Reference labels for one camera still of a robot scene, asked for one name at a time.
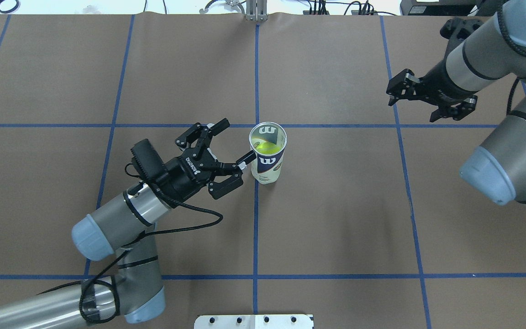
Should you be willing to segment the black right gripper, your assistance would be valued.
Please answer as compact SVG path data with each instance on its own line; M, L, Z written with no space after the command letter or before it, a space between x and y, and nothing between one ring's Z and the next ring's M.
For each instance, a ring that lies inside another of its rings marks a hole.
M429 122L442 118L460 121L476 110L478 102L474 92L458 87L450 79L445 62L439 62L421 78L415 77L411 69L403 69L389 79L386 94L388 106L394 106L399 100L421 100L436 106Z

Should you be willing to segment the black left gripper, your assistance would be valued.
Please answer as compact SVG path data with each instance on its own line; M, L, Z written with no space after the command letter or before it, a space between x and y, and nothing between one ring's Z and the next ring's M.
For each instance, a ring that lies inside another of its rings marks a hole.
M155 182L155 196L167 206L175 206L169 199L186 202L208 183L208 192L218 200L243 185L243 171L256 159L255 151L249 151L234 163L218 161L210 147L214 137L230 127L227 118L215 124L197 122L175 140L182 151L180 156L165 162L156 154L162 173Z

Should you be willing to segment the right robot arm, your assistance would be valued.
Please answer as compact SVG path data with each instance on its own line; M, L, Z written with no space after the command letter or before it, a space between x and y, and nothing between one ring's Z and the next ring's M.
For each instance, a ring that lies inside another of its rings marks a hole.
M389 79L389 106L422 101L436 107L430 122L460 121L476 110L478 92L515 75L505 118L459 175L495 204L526 208L526 0L499 0L487 21L453 17L440 35L447 39L444 58L422 77L404 69Z

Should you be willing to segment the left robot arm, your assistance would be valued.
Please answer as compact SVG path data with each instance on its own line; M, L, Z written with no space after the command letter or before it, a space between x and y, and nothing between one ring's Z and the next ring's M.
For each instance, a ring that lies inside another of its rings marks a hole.
M175 140L181 154L164 162L148 139L131 148L137 181L77 223L71 236L90 261L116 258L90 279L70 282L0 306L0 329L78 329L123 316L130 324L158 317L165 289L155 236L208 228L217 211L187 201L202 189L219 199L243 184L253 151L232 163L211 151L212 139L230 123L195 123Z

